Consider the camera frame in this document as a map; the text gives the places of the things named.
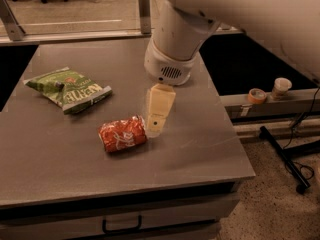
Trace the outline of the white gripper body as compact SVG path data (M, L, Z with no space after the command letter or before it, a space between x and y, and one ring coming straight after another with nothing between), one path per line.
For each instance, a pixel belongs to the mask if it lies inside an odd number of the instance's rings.
M146 49L144 67L148 76L155 82L171 86L185 84L190 76L195 59L174 60L164 55L151 39Z

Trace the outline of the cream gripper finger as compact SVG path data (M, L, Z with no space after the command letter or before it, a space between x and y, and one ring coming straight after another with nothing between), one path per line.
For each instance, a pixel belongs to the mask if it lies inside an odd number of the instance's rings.
M149 138L158 137L165 125L176 97L170 85L156 84L148 92L146 133Z

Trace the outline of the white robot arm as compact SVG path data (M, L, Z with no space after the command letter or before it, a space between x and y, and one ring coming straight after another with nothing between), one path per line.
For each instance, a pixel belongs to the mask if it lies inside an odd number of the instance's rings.
M164 90L186 83L196 53L221 24L273 41L276 56L320 81L320 0L164 0L145 53L148 76Z

